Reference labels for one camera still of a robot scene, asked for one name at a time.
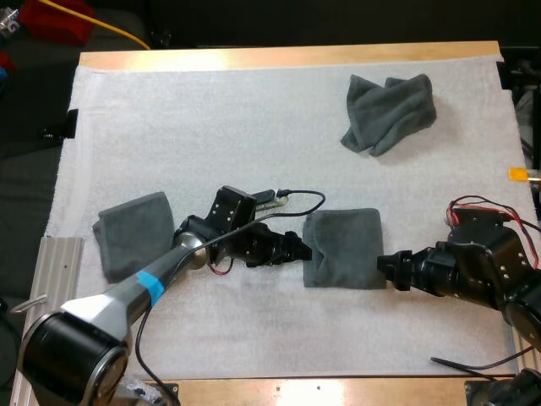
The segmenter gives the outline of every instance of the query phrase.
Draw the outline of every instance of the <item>wire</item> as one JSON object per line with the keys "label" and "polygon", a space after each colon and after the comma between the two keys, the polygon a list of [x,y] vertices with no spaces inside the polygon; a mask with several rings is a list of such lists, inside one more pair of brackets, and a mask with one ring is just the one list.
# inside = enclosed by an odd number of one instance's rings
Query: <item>wire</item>
{"label": "wire", "polygon": [[[479,201],[468,202],[468,203],[459,203],[459,201],[462,201],[462,200],[465,200],[465,199],[478,199]],[[491,205],[501,207],[505,211],[495,209],[494,207],[475,206],[475,205],[483,204],[483,203],[489,203]],[[448,220],[449,224],[451,225],[451,227],[455,227],[456,225],[458,225],[458,222],[459,222],[458,216],[452,210],[454,206],[459,206],[459,207],[462,207],[462,208],[480,209],[480,210],[486,210],[486,211],[497,211],[497,212],[499,212],[501,214],[507,215],[509,220],[516,221],[519,228],[521,229],[524,236],[526,237],[527,244],[529,246],[530,251],[532,252],[533,268],[534,269],[538,268],[538,265],[539,265],[538,252],[535,250],[535,245],[533,244],[532,237],[530,236],[530,233],[526,230],[524,225],[528,225],[531,228],[537,229],[540,233],[541,233],[541,228],[538,228],[537,226],[534,226],[530,222],[525,222],[524,220],[522,220],[521,217],[518,215],[518,212],[516,212],[516,210],[514,208],[512,208],[511,206],[501,205],[500,203],[496,203],[495,201],[486,199],[483,196],[464,195],[462,197],[459,197],[458,199],[452,200],[451,203],[449,203],[449,205],[447,206],[447,220]]]}
{"label": "wire", "polygon": [[88,21],[88,22],[90,22],[90,23],[92,23],[94,25],[99,25],[100,27],[103,27],[106,30],[116,32],[117,34],[120,34],[121,36],[125,36],[125,37],[129,38],[130,40],[137,42],[144,49],[150,50],[150,47],[148,45],[146,45],[142,40],[140,40],[138,37],[134,36],[133,34],[130,34],[127,31],[120,30],[117,27],[114,27],[112,25],[104,23],[103,21],[100,21],[98,19],[93,19],[92,17],[89,17],[88,15],[84,15],[84,14],[78,13],[76,11],[73,11],[70,8],[65,8],[65,7],[63,7],[63,6],[59,5],[59,4],[53,3],[50,0],[39,0],[39,1],[40,1],[40,3],[46,4],[49,7],[55,8],[56,10],[60,10],[60,11],[63,11],[64,13],[71,14],[74,17],[77,17],[79,19],[83,19],[83,20]]}
{"label": "wire", "polygon": [[[19,332],[17,331],[17,329],[9,322],[9,320],[6,318],[6,316],[3,314],[3,313],[0,313],[0,324],[3,324],[6,329],[11,333],[12,335],[12,338],[14,340],[14,346],[15,346],[15,353],[16,354],[19,354],[19,349],[20,349],[20,341],[21,341],[21,336],[19,334]],[[13,372],[11,373],[10,376],[8,376],[8,379],[6,379],[6,381],[0,383],[0,391],[6,391],[8,389],[10,389],[10,385],[9,383],[13,380],[13,378],[15,377],[15,371],[17,370],[17,367],[14,366],[14,370]]]}
{"label": "wire", "polygon": [[231,269],[233,268],[233,262],[235,260],[232,258],[231,259],[231,262],[229,262],[229,267],[227,268],[226,271],[220,271],[219,269],[216,269],[215,265],[212,265],[212,264],[209,264],[208,267],[210,268],[211,271],[213,271],[216,275],[218,275],[219,277],[223,277],[224,275],[227,275]]}
{"label": "wire", "polygon": [[274,217],[302,217],[302,216],[307,216],[308,214],[310,213],[313,213],[314,211],[318,210],[321,205],[323,205],[325,203],[325,195],[321,192],[318,192],[316,190],[289,190],[289,189],[284,189],[284,190],[278,190],[276,192],[276,197],[277,198],[280,198],[280,197],[284,197],[284,196],[288,196],[288,195],[318,195],[321,199],[320,201],[315,205],[313,206],[311,209],[308,209],[307,211],[300,211],[300,212],[294,212],[294,213],[271,213],[271,214],[267,214],[265,216],[262,216],[262,217],[259,217],[259,218],[256,218],[255,220],[252,220],[251,222],[248,222],[247,224],[244,224],[242,227],[240,228],[237,228],[236,230],[232,230],[230,231],[229,233],[225,233],[219,237],[216,237],[215,239],[212,239],[210,241],[207,241],[206,243],[203,243],[201,245],[198,245],[197,247],[195,248],[192,248],[190,251],[188,251],[186,253],[185,256],[183,256],[180,261],[177,263],[177,266],[175,267],[175,270],[174,272],[172,272],[171,276],[169,277],[169,280],[167,281],[167,283],[165,284],[165,288],[167,289],[167,287],[169,286],[169,284],[171,283],[171,280],[173,279],[173,277],[176,275],[177,271],[178,271],[178,268],[180,266],[183,265],[183,263],[196,251],[199,251],[203,248],[206,248],[208,246],[211,246],[211,245],[214,245],[214,244],[217,244],[217,243],[220,243],[221,241],[223,241],[224,239],[229,239],[239,233],[243,233],[244,231],[246,231],[247,229],[253,227],[255,224],[259,223],[259,222],[263,222],[264,220],[268,220],[269,218],[274,218]]}
{"label": "wire", "polygon": [[523,349],[523,351],[519,351],[516,354],[513,354],[513,355],[511,355],[511,356],[509,356],[507,358],[501,359],[500,361],[496,361],[496,362],[493,362],[492,364],[481,365],[481,366],[464,365],[464,364],[459,364],[459,363],[454,362],[454,361],[449,361],[447,359],[436,358],[436,357],[432,357],[432,358],[430,358],[430,360],[433,361],[433,362],[436,362],[438,364],[448,366],[449,368],[452,368],[454,370],[461,370],[462,372],[467,372],[468,374],[471,374],[471,375],[480,376],[480,377],[483,377],[485,379],[495,381],[495,379],[492,378],[491,376],[486,376],[484,374],[480,374],[480,373],[476,372],[476,370],[490,370],[492,368],[495,368],[496,366],[500,366],[500,365],[508,363],[509,361],[513,361],[514,359],[516,359],[516,358],[518,358],[518,357],[520,357],[520,356],[524,355],[525,353],[528,353],[528,352],[530,352],[532,350],[533,350],[533,346],[528,347],[526,349]]}
{"label": "wire", "polygon": [[149,368],[149,366],[143,361],[143,357],[141,356],[141,337],[143,336],[143,330],[145,329],[145,324],[147,319],[149,318],[150,311],[152,310],[151,307],[149,307],[145,314],[143,315],[143,320],[141,320],[141,324],[139,324],[139,330],[137,331],[137,338],[135,338],[135,356],[137,357],[137,360],[139,361],[140,365],[143,367],[145,372],[149,374],[149,376],[156,381],[159,387],[163,389],[163,391],[166,393],[166,395],[171,398],[172,402],[176,406],[180,406],[180,400],[178,400],[178,396],[173,393],[169,387],[163,381],[156,376],[154,372]]}
{"label": "wire", "polygon": [[[237,228],[236,230],[230,231],[229,233],[225,233],[225,234],[223,234],[223,235],[221,235],[219,237],[216,237],[215,239],[212,239],[210,241],[207,241],[206,243],[203,243],[202,245],[198,245],[197,247],[192,248],[177,263],[177,266],[175,267],[174,272],[169,277],[169,280],[167,281],[167,284],[165,284],[165,289],[167,290],[167,287],[171,283],[172,278],[177,274],[178,268],[180,266],[182,266],[182,264],[194,252],[199,251],[199,250],[201,250],[201,249],[203,249],[205,247],[208,247],[210,245],[217,244],[217,243],[219,243],[219,242],[221,242],[221,241],[223,241],[225,239],[229,239],[229,238],[231,238],[231,237],[233,237],[233,236],[235,236],[235,235],[237,235],[239,233],[242,233],[242,232],[246,231],[248,228],[253,227],[255,224],[257,224],[259,222],[263,222],[264,220],[267,220],[269,218],[306,216],[306,215],[308,215],[310,213],[313,213],[314,211],[318,210],[321,207],[321,205],[323,205],[323,203],[325,203],[325,195],[323,193],[321,193],[321,192],[316,191],[316,190],[288,190],[288,189],[278,190],[278,192],[276,192],[276,197],[280,198],[280,197],[284,197],[284,196],[287,196],[287,195],[295,195],[295,194],[299,194],[299,195],[301,195],[301,194],[302,195],[318,195],[321,199],[315,206],[313,206],[311,209],[308,209],[306,211],[300,211],[300,212],[294,212],[294,213],[271,213],[271,214],[267,214],[266,216],[256,218],[255,220],[243,225],[240,228]],[[226,273],[231,271],[231,267],[232,267],[232,263],[230,265],[230,268],[226,271]],[[163,381],[160,378],[158,378],[158,376],[156,376],[156,374],[154,372],[152,372],[152,370],[149,368],[149,366],[143,361],[143,357],[141,356],[141,351],[140,351],[141,337],[143,335],[143,330],[145,329],[145,324],[146,324],[146,321],[147,321],[147,319],[149,317],[149,314],[150,314],[151,310],[152,310],[151,307],[149,307],[146,310],[145,314],[143,315],[143,320],[141,320],[141,324],[139,324],[139,330],[137,331],[137,337],[135,338],[135,356],[137,357],[137,360],[139,361],[141,367],[145,370],[145,372],[154,381],[156,381],[156,383],[171,398],[171,400],[173,401],[173,404],[175,404],[176,406],[180,406],[180,401],[178,400],[178,397],[175,396],[175,394],[166,386],[165,383],[163,383]]]}

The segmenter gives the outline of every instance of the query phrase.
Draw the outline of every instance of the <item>white towel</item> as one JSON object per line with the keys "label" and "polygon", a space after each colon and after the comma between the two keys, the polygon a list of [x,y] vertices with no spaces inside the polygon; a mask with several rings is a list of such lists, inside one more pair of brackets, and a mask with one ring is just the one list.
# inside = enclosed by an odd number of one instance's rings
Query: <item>white towel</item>
{"label": "white towel", "polygon": [[[164,190],[178,225],[204,216],[217,189],[317,189],[325,209],[375,207],[384,250],[445,240],[450,200],[480,194],[533,221],[523,157],[498,57],[302,69],[124,73],[79,68],[47,233],[86,239],[78,296],[107,289],[92,236],[99,211]],[[379,158],[340,144],[356,74],[432,80],[438,118]],[[285,210],[314,203],[292,196]],[[302,231],[302,218],[269,221]],[[306,289],[300,262],[226,277],[190,272],[162,297],[142,353],[164,379],[449,374],[430,356],[484,364],[512,352],[501,314],[421,292]],[[512,365],[500,367],[510,372]],[[128,371],[145,376],[133,358]]]}

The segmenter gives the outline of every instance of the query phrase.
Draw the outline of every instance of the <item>crumpled gray cloth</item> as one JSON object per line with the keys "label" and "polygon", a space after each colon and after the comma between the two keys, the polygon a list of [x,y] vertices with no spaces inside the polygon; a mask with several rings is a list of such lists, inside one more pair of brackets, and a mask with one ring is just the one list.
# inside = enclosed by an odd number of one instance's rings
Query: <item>crumpled gray cloth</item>
{"label": "crumpled gray cloth", "polygon": [[174,223],[163,192],[100,211],[99,217],[93,230],[109,283],[133,275],[171,249]]}
{"label": "crumpled gray cloth", "polygon": [[312,260],[303,262],[304,287],[385,288],[376,267],[383,255],[376,209],[316,211],[304,222],[303,242],[312,249]]}
{"label": "crumpled gray cloth", "polygon": [[370,155],[380,156],[436,120],[432,84],[420,74],[409,80],[387,78],[381,87],[352,74],[347,114],[351,128],[342,145],[354,152],[371,147]]}

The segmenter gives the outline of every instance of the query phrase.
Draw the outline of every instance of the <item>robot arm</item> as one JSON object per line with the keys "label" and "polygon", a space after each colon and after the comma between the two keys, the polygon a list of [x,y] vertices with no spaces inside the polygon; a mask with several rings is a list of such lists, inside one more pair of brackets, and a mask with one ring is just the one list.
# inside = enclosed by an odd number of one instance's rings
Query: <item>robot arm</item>
{"label": "robot arm", "polygon": [[39,404],[109,404],[128,365],[131,325],[183,272],[225,256],[249,266],[311,259],[295,233],[273,233],[254,220],[258,205],[252,195],[222,187],[207,218],[188,217],[163,257],[105,293],[70,300],[36,321],[23,339],[18,369]]}
{"label": "robot arm", "polygon": [[[502,212],[456,208],[446,242],[414,254],[378,258],[378,269],[397,290],[411,287],[498,310],[541,350],[541,271],[527,261],[521,240]],[[467,381],[467,406],[537,406],[541,374],[528,368],[513,379]]]}

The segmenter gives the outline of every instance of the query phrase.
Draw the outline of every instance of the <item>blue tape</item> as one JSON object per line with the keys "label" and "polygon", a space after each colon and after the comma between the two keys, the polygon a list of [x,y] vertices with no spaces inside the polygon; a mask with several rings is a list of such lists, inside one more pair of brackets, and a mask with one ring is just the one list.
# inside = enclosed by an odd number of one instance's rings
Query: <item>blue tape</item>
{"label": "blue tape", "polygon": [[166,291],[163,288],[160,279],[145,271],[137,272],[137,282],[149,291],[150,305],[152,307],[158,303],[158,300],[160,300],[160,297]]}

